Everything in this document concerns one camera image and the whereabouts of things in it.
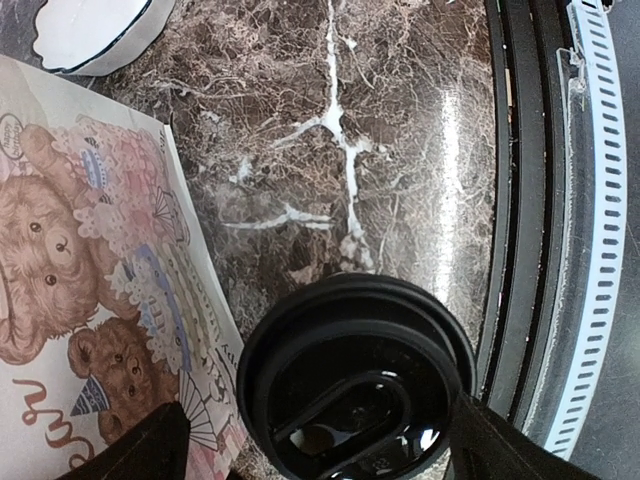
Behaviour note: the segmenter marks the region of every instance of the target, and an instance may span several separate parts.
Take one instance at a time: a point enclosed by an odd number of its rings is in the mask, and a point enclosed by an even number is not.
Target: bowl rim
[[[63,75],[73,75],[75,72],[77,72],[78,70],[80,70],[81,68],[87,66],[89,63],[97,60],[98,58],[102,57],[104,54],[106,54],[109,50],[111,50],[120,40],[122,40],[122,37],[124,37],[129,30],[131,30],[131,28],[136,24],[136,22],[138,20],[140,20],[145,13],[147,13],[147,11],[149,10],[149,7],[151,7],[151,3],[153,3],[154,0],[147,0],[147,2],[144,4],[144,6],[140,9],[140,11],[136,14],[135,17],[133,17],[133,19],[131,20],[131,22],[129,22],[129,24],[124,28],[124,30],[122,30],[122,32],[120,32],[116,38],[114,38],[109,45],[107,45],[106,47],[104,47],[102,50],[100,50],[98,53],[96,53],[95,55],[93,55],[92,57],[84,60],[82,63],[79,63],[78,65],[75,65],[73,67],[55,67],[55,68],[47,68],[44,66],[44,56],[41,55],[38,51],[36,51],[35,49],[35,44],[38,41],[38,38],[40,38],[40,31],[38,30],[38,26],[37,26],[37,19],[38,19],[38,15],[40,15],[40,12],[42,12],[42,10],[49,4],[51,0],[47,0],[46,2],[44,2],[42,4],[42,6],[38,9],[38,12],[33,16],[33,28],[36,31],[36,38],[33,40],[33,42],[31,43],[31,51],[32,53],[35,55],[36,58],[38,58],[39,62],[40,62],[40,67],[49,73],[60,73]]]

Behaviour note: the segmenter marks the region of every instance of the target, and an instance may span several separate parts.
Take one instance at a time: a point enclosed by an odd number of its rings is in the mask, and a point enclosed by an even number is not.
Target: dark blue rim
[[[145,4],[144,7],[142,7],[142,9],[140,10],[140,12],[138,12],[138,14],[135,16],[135,18],[131,21],[131,23],[129,25],[127,25],[127,28],[125,28],[120,35],[118,35],[115,39],[113,39],[113,41],[107,45],[105,48],[103,48],[99,53],[95,54],[93,57],[85,60],[84,62],[82,62],[80,65],[76,65],[73,68],[64,68],[64,67],[58,67],[58,68],[46,68],[44,66],[44,57],[42,55],[40,55],[38,52],[35,51],[35,49],[33,48],[33,44],[31,44],[31,51],[33,52],[33,54],[40,59],[40,66],[43,70],[49,72],[49,73],[61,73],[63,75],[73,75],[75,72],[77,72],[78,70],[80,70],[81,68],[85,67],[86,65],[88,65],[89,63],[93,62],[94,60],[97,60],[98,58],[100,58],[101,56],[103,56],[105,53],[107,53],[109,50],[111,50],[116,43],[118,43],[122,37],[124,37],[127,32],[129,30],[131,30],[131,27],[133,27],[133,25],[140,20],[140,18],[142,18],[142,16],[147,13],[147,10],[149,10],[149,7],[151,6],[151,2],[153,2],[153,0],[147,0],[147,3]],[[40,11],[47,6],[47,4],[49,3],[49,0],[47,0],[44,5],[42,5],[42,7],[40,7],[40,10],[38,10],[38,13],[36,13],[36,15],[33,17],[33,27],[36,30],[36,33],[38,34],[38,37],[40,37],[40,32],[38,31],[38,27],[36,26],[36,18],[38,17],[38,14],[40,13]]]

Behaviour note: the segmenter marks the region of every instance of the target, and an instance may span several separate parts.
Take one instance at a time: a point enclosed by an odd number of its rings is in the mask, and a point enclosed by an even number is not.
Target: round logo
[[[22,148],[20,147],[20,133],[22,123],[18,117],[7,113],[0,117],[0,149],[12,160],[22,158]]]

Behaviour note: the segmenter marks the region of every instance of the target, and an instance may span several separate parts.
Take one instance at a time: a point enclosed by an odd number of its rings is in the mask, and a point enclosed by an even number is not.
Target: teddy bear face
[[[98,275],[70,205],[45,179],[17,176],[1,184],[0,218],[0,353],[9,363],[26,363],[44,339],[93,315]]]
[[[153,363],[148,337],[135,321],[111,318],[69,340],[69,363],[80,378],[93,375],[110,408],[98,414],[100,435],[111,445],[155,408],[175,400],[178,376],[166,361]]]

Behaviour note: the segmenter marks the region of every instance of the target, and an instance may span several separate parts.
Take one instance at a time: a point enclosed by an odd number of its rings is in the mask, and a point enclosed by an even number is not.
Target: black plastic container
[[[475,362],[433,296],[343,274],[279,302],[240,359],[238,404],[289,479],[396,479],[447,447],[451,406],[475,393]]]

